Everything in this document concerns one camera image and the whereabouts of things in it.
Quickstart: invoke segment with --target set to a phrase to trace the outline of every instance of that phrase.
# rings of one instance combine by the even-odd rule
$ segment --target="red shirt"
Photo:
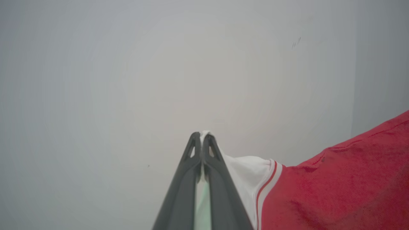
[[[266,196],[269,229],[409,229],[409,111],[295,167]]]

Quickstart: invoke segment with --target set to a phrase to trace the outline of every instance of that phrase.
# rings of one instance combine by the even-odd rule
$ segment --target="white cloth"
[[[207,134],[212,135],[210,131],[201,132],[200,141],[202,145]],[[261,229],[263,202],[280,177],[282,165],[271,159],[264,160],[256,156],[233,158],[224,154],[220,145],[218,147],[253,228]],[[195,222],[196,230],[211,229],[209,185],[207,183],[204,186],[202,198],[197,205]]]

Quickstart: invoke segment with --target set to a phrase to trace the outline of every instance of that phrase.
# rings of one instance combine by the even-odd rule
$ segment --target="gray wall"
[[[194,131],[285,165],[351,136],[352,1],[0,4],[2,229],[149,229]]]
[[[358,1],[352,136],[409,110],[408,41],[408,1]]]

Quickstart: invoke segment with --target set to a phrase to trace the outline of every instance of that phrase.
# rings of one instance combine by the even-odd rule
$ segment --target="white stripe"
[[[274,185],[277,183],[278,179],[280,178],[281,171],[283,170],[282,164],[277,163],[277,170],[276,173],[274,174],[273,178],[271,181],[263,188],[263,190],[260,193],[260,196],[258,197],[258,230],[261,230],[261,217],[262,217],[262,210],[263,210],[263,203],[265,198],[267,197],[268,193],[271,191],[271,189],[274,187]]]

